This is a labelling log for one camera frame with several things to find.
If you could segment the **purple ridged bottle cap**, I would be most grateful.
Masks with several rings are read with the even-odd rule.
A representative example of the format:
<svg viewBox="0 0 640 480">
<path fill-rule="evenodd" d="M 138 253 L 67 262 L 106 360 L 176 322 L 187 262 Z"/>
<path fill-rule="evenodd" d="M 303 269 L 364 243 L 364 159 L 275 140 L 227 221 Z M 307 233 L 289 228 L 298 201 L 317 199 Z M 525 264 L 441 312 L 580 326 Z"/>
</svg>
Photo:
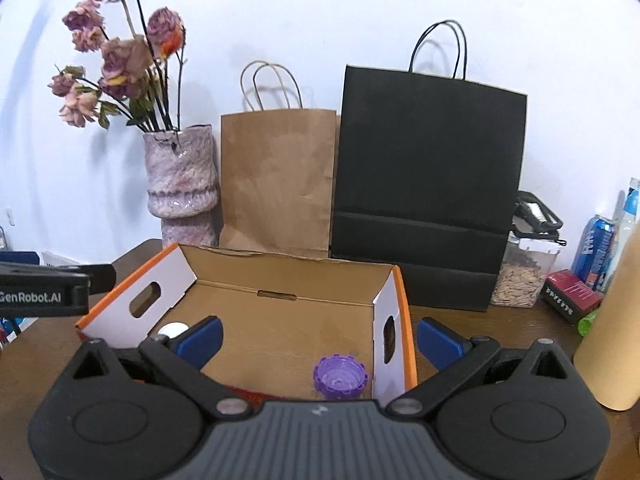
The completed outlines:
<svg viewBox="0 0 640 480">
<path fill-rule="evenodd" d="M 312 372 L 314 388 L 328 401 L 358 399 L 366 388 L 366 367 L 353 356 L 324 356 Z"/>
</svg>

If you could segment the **white round lid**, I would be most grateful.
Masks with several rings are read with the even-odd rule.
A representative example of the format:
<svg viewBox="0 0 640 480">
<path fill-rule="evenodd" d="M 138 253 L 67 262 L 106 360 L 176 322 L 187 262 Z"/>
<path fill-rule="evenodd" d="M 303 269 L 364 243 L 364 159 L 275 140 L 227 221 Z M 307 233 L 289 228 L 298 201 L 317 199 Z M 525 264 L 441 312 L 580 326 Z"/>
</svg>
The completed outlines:
<svg viewBox="0 0 640 480">
<path fill-rule="evenodd" d="M 189 329 L 189 326 L 183 322 L 171 322 L 163 325 L 158 331 L 158 336 L 166 336 L 169 339 L 174 339 L 181 334 L 185 333 Z"/>
</svg>

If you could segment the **green bottle cap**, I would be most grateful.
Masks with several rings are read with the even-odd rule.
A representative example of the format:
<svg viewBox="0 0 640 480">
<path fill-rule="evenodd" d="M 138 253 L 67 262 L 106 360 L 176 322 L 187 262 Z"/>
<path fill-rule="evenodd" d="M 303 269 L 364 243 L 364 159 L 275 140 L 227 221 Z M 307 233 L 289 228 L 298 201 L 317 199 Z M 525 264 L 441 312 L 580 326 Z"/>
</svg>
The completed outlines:
<svg viewBox="0 0 640 480">
<path fill-rule="evenodd" d="M 589 314 L 584 316 L 577 323 L 577 330 L 580 336 L 585 337 L 590 333 L 590 330 L 592 329 L 592 326 L 593 326 L 593 322 L 597 318 L 598 313 L 599 313 L 598 309 L 593 310 Z"/>
</svg>

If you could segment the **black paper bag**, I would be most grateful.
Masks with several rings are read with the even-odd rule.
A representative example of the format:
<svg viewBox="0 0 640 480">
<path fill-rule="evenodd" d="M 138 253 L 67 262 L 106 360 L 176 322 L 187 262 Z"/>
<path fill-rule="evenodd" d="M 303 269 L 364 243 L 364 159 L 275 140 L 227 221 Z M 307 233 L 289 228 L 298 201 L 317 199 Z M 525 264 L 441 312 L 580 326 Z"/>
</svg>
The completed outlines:
<svg viewBox="0 0 640 480">
<path fill-rule="evenodd" d="M 485 311 L 520 183 L 524 94 L 466 76 L 345 70 L 332 210 L 335 258 L 393 263 L 414 306 Z"/>
</svg>

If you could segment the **pink mottled ceramic vase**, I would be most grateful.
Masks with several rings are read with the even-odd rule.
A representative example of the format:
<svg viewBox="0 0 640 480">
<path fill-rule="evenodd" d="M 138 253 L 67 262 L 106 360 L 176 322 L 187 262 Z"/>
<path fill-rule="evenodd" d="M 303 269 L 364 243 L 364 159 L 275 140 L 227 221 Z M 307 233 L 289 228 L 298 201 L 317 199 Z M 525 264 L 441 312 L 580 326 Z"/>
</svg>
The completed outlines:
<svg viewBox="0 0 640 480">
<path fill-rule="evenodd" d="M 214 246 L 219 205 L 216 143 L 210 125 L 145 133 L 148 209 L 160 219 L 165 246 Z"/>
</svg>

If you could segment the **dark red small box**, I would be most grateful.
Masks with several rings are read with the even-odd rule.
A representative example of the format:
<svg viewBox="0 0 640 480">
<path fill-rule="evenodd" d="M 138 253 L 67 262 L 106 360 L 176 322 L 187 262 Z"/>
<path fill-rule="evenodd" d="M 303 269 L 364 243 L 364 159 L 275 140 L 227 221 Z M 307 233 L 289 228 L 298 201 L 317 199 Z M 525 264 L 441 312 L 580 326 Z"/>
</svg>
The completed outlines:
<svg viewBox="0 0 640 480">
<path fill-rule="evenodd" d="M 570 325 L 596 310 L 602 301 L 600 292 L 591 289 L 570 270 L 549 274 L 544 281 L 540 298 Z"/>
</svg>

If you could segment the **dried pink rose bouquet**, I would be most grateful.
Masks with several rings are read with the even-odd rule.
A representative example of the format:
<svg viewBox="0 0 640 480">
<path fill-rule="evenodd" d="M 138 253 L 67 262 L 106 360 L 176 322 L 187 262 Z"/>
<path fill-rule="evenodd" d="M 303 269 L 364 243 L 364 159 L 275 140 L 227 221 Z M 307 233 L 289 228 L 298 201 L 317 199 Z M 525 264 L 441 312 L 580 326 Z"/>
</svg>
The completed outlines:
<svg viewBox="0 0 640 480">
<path fill-rule="evenodd" d="M 52 76 L 49 89 L 63 100 L 58 117 L 84 128 L 110 128 L 122 116 L 144 133 L 178 132 L 186 26 L 167 6 L 146 16 L 141 0 L 82 0 L 66 13 L 76 51 L 101 55 L 100 76 L 91 80 L 81 65 Z"/>
</svg>

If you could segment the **beige thermos jug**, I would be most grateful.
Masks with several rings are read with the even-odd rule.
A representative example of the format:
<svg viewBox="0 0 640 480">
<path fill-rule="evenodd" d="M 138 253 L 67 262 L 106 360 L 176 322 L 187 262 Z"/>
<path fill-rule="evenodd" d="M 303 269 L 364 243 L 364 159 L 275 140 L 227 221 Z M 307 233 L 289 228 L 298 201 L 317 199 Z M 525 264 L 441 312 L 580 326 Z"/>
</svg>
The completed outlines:
<svg viewBox="0 0 640 480">
<path fill-rule="evenodd" d="M 639 400 L 639 231 L 634 230 L 574 367 L 596 400 L 627 411 Z"/>
</svg>

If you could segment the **clear plastic bottle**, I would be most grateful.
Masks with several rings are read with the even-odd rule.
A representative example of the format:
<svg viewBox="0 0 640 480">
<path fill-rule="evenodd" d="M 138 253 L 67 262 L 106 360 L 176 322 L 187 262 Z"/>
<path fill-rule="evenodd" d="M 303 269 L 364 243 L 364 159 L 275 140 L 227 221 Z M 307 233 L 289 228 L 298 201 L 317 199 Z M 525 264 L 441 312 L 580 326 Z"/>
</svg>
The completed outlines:
<svg viewBox="0 0 640 480">
<path fill-rule="evenodd" d="M 604 272 L 600 286 L 600 291 L 604 294 L 611 285 L 617 266 L 620 263 L 620 258 L 622 258 L 622 253 L 627 240 L 629 240 L 629 237 L 631 236 L 631 233 L 636 226 L 638 200 L 639 180 L 637 178 L 631 178 L 623 210 L 620 214 L 620 218 L 618 218 L 616 222 L 616 226 L 614 229 L 614 236 L 610 252 L 608 253 L 608 258 L 605 261 Z"/>
</svg>

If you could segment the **orange cardboard box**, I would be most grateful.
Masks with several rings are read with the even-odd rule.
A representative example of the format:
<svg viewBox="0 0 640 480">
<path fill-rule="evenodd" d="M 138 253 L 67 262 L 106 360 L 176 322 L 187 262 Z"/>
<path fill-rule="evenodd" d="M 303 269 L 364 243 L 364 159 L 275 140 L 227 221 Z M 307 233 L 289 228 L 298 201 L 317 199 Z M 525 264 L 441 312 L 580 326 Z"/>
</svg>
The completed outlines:
<svg viewBox="0 0 640 480">
<path fill-rule="evenodd" d="M 220 351 L 203 368 L 226 386 L 315 399 L 312 371 L 344 354 L 387 404 L 418 383 L 398 266 L 173 244 L 142 264 L 76 324 L 80 338 L 132 348 L 162 327 L 215 315 Z"/>
</svg>

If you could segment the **clear jar of seeds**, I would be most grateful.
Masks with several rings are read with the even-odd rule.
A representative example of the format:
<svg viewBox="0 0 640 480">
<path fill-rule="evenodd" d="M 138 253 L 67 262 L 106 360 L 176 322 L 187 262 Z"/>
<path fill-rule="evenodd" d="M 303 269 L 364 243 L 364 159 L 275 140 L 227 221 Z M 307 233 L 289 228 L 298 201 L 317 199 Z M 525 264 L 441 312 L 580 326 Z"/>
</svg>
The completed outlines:
<svg viewBox="0 0 640 480">
<path fill-rule="evenodd" d="M 563 221 L 536 195 L 518 191 L 511 231 L 490 303 L 497 307 L 533 307 L 566 241 Z"/>
</svg>

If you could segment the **blue drink can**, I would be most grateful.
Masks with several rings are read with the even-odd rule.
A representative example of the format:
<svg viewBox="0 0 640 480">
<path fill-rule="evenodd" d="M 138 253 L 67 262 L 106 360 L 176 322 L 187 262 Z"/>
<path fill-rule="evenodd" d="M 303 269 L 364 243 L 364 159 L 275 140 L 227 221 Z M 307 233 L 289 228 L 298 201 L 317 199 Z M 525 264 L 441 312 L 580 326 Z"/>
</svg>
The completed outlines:
<svg viewBox="0 0 640 480">
<path fill-rule="evenodd" d="M 594 289 L 603 270 L 614 234 L 614 222 L 596 214 L 587 223 L 578 244 L 572 272 Z"/>
</svg>

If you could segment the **brown paper bag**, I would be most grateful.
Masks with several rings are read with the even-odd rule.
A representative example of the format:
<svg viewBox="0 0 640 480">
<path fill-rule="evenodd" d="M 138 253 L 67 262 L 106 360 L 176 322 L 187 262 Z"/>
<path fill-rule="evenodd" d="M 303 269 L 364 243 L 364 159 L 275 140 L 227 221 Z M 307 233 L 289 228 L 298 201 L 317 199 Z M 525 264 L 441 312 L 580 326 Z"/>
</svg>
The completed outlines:
<svg viewBox="0 0 640 480">
<path fill-rule="evenodd" d="M 221 248 L 329 255 L 340 118 L 295 91 L 296 108 L 258 101 L 220 118 Z"/>
</svg>

